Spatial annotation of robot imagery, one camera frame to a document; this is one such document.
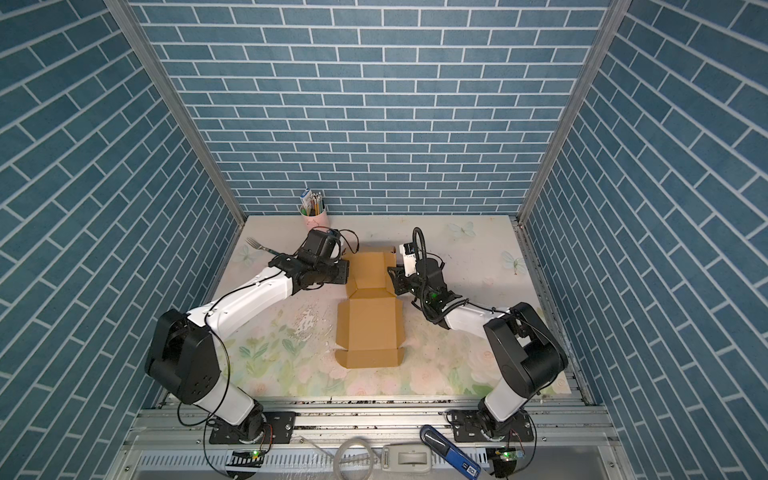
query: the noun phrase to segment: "metal fork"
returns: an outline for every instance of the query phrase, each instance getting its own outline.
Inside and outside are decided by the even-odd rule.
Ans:
[[[245,239],[245,242],[251,245],[256,250],[264,250],[265,252],[269,252],[273,255],[280,255],[280,252],[276,252],[275,250],[272,250],[271,248],[265,247],[261,243],[257,242],[255,238],[248,237]]]

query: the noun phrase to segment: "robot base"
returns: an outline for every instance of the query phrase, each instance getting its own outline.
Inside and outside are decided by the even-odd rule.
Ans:
[[[263,424],[263,432],[269,435],[269,426],[272,426],[272,443],[290,443],[291,435],[293,434],[293,423],[296,421],[295,412],[265,412],[266,418]],[[256,443],[261,442],[261,436],[258,435],[254,441]],[[241,435],[239,435],[237,427],[234,427],[226,422],[217,422],[213,429],[211,429],[210,438],[208,443],[211,445],[243,445],[245,442],[240,441]],[[270,444],[269,439],[264,439],[264,447]]]
[[[457,443],[475,443],[486,442],[517,442],[518,438],[513,433],[510,438],[511,430],[515,430],[520,435],[521,442],[533,442],[533,428],[526,416],[517,412],[507,419],[503,426],[499,428],[499,434],[496,437],[490,437],[483,432],[478,421],[478,410],[450,410],[447,412],[448,419],[453,430],[453,439]]]

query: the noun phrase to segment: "floral tablecloth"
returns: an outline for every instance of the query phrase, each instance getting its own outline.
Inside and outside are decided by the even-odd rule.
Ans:
[[[455,292],[495,306],[530,303],[543,314],[507,217],[333,217],[364,244],[409,241],[422,228],[430,252],[446,261],[445,280]],[[271,255],[245,244],[247,237],[277,250],[293,251],[306,235],[299,217],[251,217],[237,242],[216,295],[266,266]],[[501,379],[486,339],[448,331],[424,320],[403,296],[406,326],[401,366],[345,369],[333,355],[336,306],[343,286],[300,292],[271,306],[225,340],[232,381],[254,397],[265,396],[477,396]],[[226,363],[220,352],[220,364]],[[543,393],[569,393],[564,374]]]

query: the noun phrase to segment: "brick wallpaper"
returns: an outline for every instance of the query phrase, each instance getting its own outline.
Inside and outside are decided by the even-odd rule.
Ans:
[[[645,478],[768,478],[767,25],[634,0],[528,227]]]
[[[103,475],[229,211],[101,0],[0,0],[0,478]]]
[[[250,214],[517,212],[608,0],[132,2]]]

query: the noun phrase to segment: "robotic arm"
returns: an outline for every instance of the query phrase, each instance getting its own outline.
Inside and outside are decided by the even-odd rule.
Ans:
[[[215,415],[233,426],[230,431],[241,442],[258,440],[264,432],[262,406],[222,375],[214,337],[223,346],[224,339],[268,306],[313,290],[315,284],[346,283],[349,262],[341,259],[341,238],[338,230],[311,230],[293,255],[271,250],[275,257],[267,268],[218,300],[187,313],[164,313],[147,354],[146,373],[182,403],[197,405],[209,418]],[[503,380],[480,401],[475,420],[489,438],[503,437],[515,413],[568,365],[563,349],[527,303],[497,310],[449,290],[442,278],[444,264],[427,258],[419,228],[413,241],[400,248],[404,265],[389,268],[395,293],[412,293],[413,306],[430,322],[490,342]],[[531,341],[521,346],[518,337]]]

